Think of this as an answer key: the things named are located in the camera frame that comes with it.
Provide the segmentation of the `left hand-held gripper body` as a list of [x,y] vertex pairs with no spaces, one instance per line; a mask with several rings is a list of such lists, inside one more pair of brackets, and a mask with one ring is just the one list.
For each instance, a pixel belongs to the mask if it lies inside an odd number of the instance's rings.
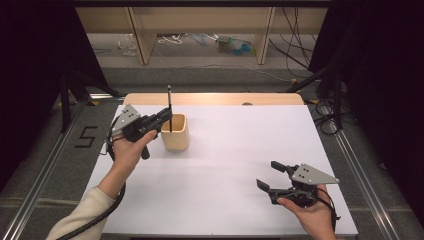
[[115,159],[113,138],[120,136],[127,141],[137,142],[147,133],[155,130],[161,131],[164,123],[164,111],[150,116],[142,116],[132,105],[126,105],[121,114],[115,118],[110,128],[110,156]]

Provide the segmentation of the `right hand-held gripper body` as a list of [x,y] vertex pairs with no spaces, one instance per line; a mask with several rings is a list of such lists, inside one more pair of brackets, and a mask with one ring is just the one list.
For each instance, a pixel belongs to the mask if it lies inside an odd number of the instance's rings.
[[288,189],[271,189],[268,192],[272,204],[279,198],[287,198],[299,207],[310,207],[318,201],[319,184],[338,184],[340,180],[308,164],[286,166],[292,186]]

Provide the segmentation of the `black makeup brush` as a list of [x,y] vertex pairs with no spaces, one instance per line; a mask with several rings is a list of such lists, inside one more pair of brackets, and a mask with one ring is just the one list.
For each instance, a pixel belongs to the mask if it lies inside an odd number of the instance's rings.
[[168,84],[167,90],[168,90],[168,93],[167,93],[167,95],[168,95],[168,108],[169,108],[169,111],[170,111],[170,114],[169,114],[169,132],[172,133],[172,130],[173,130],[173,126],[172,126],[173,112],[172,112],[172,87],[171,87],[171,85]]

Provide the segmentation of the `cream ceramic cup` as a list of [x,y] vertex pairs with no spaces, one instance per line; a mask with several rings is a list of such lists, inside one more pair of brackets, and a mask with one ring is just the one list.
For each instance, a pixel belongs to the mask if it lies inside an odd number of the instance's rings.
[[187,117],[185,114],[177,113],[173,115],[172,122],[172,133],[169,132],[169,125],[161,128],[165,148],[170,151],[184,151],[189,146]]

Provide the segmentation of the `person's left hand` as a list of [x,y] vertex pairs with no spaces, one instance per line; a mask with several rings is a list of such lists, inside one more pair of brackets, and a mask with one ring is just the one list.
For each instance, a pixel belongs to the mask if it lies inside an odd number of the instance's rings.
[[156,130],[152,130],[136,142],[128,141],[121,135],[114,137],[115,160],[112,171],[118,176],[127,178],[138,164],[142,150],[154,139],[156,133]]

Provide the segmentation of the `person's right hand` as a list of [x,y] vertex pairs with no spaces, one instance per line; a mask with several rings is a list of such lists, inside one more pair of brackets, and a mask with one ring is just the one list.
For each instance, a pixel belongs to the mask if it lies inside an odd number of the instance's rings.
[[314,240],[336,240],[335,230],[332,225],[332,212],[322,202],[302,208],[287,198],[279,198],[277,202],[292,212],[299,220],[302,228]]

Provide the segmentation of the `white table cover sheet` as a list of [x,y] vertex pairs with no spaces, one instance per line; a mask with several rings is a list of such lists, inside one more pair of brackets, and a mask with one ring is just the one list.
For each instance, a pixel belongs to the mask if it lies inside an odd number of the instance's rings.
[[189,146],[149,143],[150,158],[127,181],[105,233],[139,237],[290,237],[303,234],[297,218],[271,203],[256,182],[286,189],[272,168],[302,163],[331,173],[304,105],[175,106],[188,119]]

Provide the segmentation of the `black tripod stand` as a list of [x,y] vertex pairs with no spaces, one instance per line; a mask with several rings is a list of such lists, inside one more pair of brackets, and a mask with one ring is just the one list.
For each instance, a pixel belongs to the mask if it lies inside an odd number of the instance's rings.
[[72,94],[78,102],[90,101],[93,97],[87,90],[87,87],[95,87],[111,97],[122,97],[122,94],[112,89],[107,83],[89,77],[80,71],[68,71],[62,75],[59,80],[60,99],[62,109],[62,132],[65,132],[71,124],[71,110],[69,94]]
[[335,126],[337,129],[341,130],[341,80],[338,70],[335,67],[331,67],[330,65],[324,67],[300,83],[295,84],[289,89],[285,90],[285,93],[295,93],[308,86],[309,84],[312,84],[316,80],[320,80],[320,83],[315,94],[319,99],[326,99],[329,96],[332,96],[332,119],[335,121]]

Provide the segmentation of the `clear plastic bag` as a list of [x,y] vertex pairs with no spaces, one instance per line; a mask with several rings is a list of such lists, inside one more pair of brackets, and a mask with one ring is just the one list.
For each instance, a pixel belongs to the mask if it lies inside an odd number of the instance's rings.
[[126,34],[121,40],[118,41],[118,48],[122,51],[124,56],[137,56],[137,47],[134,43],[132,34]]

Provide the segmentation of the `coloured plastic clutter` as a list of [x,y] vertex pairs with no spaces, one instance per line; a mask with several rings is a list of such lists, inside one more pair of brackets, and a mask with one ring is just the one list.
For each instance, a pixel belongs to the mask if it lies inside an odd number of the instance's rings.
[[244,54],[255,55],[256,51],[249,41],[240,40],[229,36],[219,36],[216,40],[218,50],[225,53],[231,53],[235,56]]

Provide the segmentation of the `beige office desk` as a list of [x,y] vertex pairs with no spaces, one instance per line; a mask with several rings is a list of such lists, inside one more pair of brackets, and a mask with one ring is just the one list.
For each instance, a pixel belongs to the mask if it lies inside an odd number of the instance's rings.
[[257,63],[265,63],[271,34],[320,33],[326,8],[311,7],[78,7],[86,32],[131,34],[140,63],[149,62],[159,34],[250,34]]

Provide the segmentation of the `black curtain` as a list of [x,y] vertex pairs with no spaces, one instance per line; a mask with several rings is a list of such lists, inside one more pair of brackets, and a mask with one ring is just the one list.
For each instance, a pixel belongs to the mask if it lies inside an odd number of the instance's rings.
[[361,14],[343,81],[380,161],[424,226],[424,0],[332,0],[310,70],[329,63]]
[[0,191],[27,157],[62,90],[108,86],[76,9],[0,0]]

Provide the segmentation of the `metal floor rail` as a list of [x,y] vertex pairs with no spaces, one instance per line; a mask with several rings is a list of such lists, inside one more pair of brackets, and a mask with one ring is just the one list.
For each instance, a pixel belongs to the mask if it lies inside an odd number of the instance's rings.
[[61,106],[52,108],[27,158],[0,191],[0,240],[44,240],[76,207],[121,103],[107,97],[73,101],[66,129]]
[[329,106],[320,106],[318,111],[321,111],[324,116],[330,118],[331,129],[335,132],[334,137],[347,161],[358,187],[368,205],[368,209],[372,213],[380,232],[382,233],[385,240],[400,240],[400,235],[394,226],[394,222],[389,216],[388,211],[385,209],[383,202],[378,197],[374,187],[372,186],[369,178],[359,162],[348,138],[346,137],[343,129],[336,124],[334,117],[335,111]]

